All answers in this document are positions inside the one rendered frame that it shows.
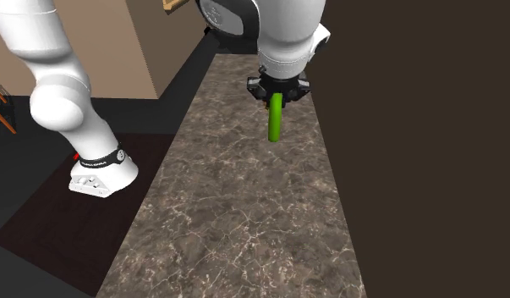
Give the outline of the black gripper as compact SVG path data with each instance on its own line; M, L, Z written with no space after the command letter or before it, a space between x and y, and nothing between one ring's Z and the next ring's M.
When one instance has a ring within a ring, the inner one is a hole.
M310 83L298 75L289 79L276 79L261 74L260 77L248 77L246 89L256 100L268 100L273 93L282 93L285 102L296 102L310 93Z

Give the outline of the green curved cylinder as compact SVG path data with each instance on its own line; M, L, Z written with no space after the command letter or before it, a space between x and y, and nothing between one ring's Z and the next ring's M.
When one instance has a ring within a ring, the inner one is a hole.
M278 142L282 121L282 93L274 93L268 102L268 140Z

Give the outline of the dark red robot stand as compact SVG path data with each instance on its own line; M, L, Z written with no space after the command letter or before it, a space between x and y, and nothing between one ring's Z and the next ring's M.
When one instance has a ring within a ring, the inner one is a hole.
M19 210L0 228L0 246L49 274L94 296L174 137L120 134L139 174L107 198L69 189L75 161L68 155Z

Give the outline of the wooden chair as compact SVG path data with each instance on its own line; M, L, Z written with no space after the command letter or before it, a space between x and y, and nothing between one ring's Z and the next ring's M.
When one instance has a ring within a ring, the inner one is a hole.
M16 134L15 106L11 95L0 84L0 124Z

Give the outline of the wooden framed wall picture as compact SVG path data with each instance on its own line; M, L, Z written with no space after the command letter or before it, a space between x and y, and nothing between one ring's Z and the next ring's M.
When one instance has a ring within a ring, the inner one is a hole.
M173 13L178 7L183 4L184 0L162 0L163 10L167 14Z

